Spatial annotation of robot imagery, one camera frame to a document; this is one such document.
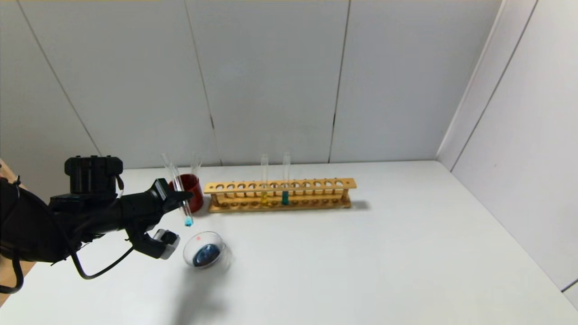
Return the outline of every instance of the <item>blue liquid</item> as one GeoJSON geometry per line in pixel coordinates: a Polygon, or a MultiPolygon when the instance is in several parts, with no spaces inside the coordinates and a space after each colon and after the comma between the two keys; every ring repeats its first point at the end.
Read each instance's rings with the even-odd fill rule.
{"type": "Polygon", "coordinates": [[[281,204],[289,205],[289,191],[283,191],[283,198],[281,199],[281,204]]]}

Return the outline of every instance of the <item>test tube with yellow liquid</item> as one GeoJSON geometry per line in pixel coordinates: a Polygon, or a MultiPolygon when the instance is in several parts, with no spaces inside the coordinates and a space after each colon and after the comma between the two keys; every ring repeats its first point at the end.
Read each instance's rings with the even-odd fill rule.
{"type": "Polygon", "coordinates": [[[261,192],[261,205],[267,205],[267,169],[269,168],[269,157],[266,154],[261,155],[261,188],[264,190],[261,192]]]}

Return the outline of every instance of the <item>test tube with green liquid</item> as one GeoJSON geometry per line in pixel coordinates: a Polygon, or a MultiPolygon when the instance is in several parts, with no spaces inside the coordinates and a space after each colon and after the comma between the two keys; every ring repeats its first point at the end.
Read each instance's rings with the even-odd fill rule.
{"type": "Polygon", "coordinates": [[[261,155],[261,188],[264,190],[261,192],[261,205],[267,205],[267,169],[269,168],[269,157],[266,154],[261,155]]]}
{"type": "MultiPolygon", "coordinates": [[[[288,152],[283,154],[283,187],[289,187],[289,166],[291,165],[291,156],[288,152]]],[[[289,205],[289,191],[283,191],[281,204],[289,205]]]]}

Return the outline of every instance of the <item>test tube with blue liquid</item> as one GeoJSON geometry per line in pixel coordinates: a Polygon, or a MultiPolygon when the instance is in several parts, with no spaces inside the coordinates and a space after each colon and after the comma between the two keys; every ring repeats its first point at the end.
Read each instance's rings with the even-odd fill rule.
{"type": "MultiPolygon", "coordinates": [[[[167,153],[162,153],[162,162],[165,165],[166,170],[169,173],[173,181],[173,188],[175,191],[184,191],[183,182],[181,181],[179,170],[173,165],[173,161],[169,157],[167,153]]],[[[180,210],[183,212],[183,221],[184,225],[187,227],[192,226],[192,212],[191,207],[189,206],[188,200],[183,201],[181,204],[180,210]]]]}
{"type": "MultiPolygon", "coordinates": [[[[291,165],[291,156],[288,152],[283,154],[283,187],[289,187],[289,166],[291,165]]],[[[289,205],[289,191],[283,191],[281,204],[289,205]]]]}

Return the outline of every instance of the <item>empty test tube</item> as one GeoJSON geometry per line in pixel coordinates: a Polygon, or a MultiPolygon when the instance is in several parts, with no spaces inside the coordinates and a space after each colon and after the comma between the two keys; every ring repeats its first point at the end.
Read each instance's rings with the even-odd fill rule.
{"type": "MultiPolygon", "coordinates": [[[[291,165],[291,156],[288,152],[283,154],[283,187],[289,187],[289,166],[291,165]]],[[[281,204],[289,205],[289,191],[283,191],[281,204]]]]}
{"type": "Polygon", "coordinates": [[[193,152],[191,155],[191,174],[199,177],[199,169],[203,163],[203,157],[198,152],[193,152]]]}
{"type": "MultiPolygon", "coordinates": [[[[261,155],[261,188],[267,189],[267,169],[269,168],[269,157],[266,154],[261,155]]],[[[267,205],[267,191],[261,192],[261,205],[267,205]]]]}

